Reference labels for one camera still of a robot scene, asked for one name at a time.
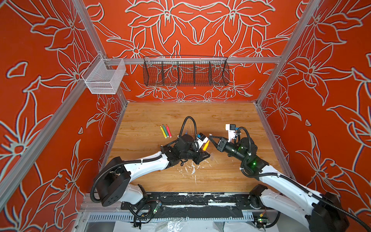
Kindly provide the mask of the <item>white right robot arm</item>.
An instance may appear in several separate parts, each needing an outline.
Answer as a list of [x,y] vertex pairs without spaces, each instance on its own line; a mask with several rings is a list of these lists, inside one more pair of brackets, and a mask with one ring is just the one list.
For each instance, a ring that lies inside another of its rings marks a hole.
[[272,208],[296,220],[311,232],[345,232],[350,226],[350,219],[366,231],[371,230],[357,216],[343,210],[334,194],[322,194],[310,189],[261,159],[250,135],[241,138],[241,131],[246,131],[246,128],[229,130],[228,138],[210,135],[209,140],[218,151],[241,161],[240,171],[245,177],[261,182],[249,193],[253,208]]

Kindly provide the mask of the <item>orange pen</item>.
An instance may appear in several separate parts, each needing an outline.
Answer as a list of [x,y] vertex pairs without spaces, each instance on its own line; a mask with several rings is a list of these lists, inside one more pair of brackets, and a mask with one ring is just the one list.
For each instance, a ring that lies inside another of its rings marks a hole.
[[203,146],[203,151],[206,151],[206,150],[207,150],[207,148],[208,148],[208,146],[209,146],[209,143],[210,143],[210,141],[208,140],[208,141],[204,144],[204,146]]

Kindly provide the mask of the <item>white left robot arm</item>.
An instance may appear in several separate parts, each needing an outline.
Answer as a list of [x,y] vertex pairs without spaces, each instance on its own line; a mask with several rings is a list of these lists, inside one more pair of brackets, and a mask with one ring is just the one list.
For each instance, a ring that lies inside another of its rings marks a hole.
[[115,157],[95,177],[89,193],[90,199],[103,207],[116,202],[136,205],[147,196],[144,188],[133,185],[132,181],[152,172],[183,165],[188,160],[200,164],[210,157],[207,152],[208,142],[209,138],[203,133],[191,136],[181,130],[177,139],[161,146],[159,152],[151,156],[135,160]]

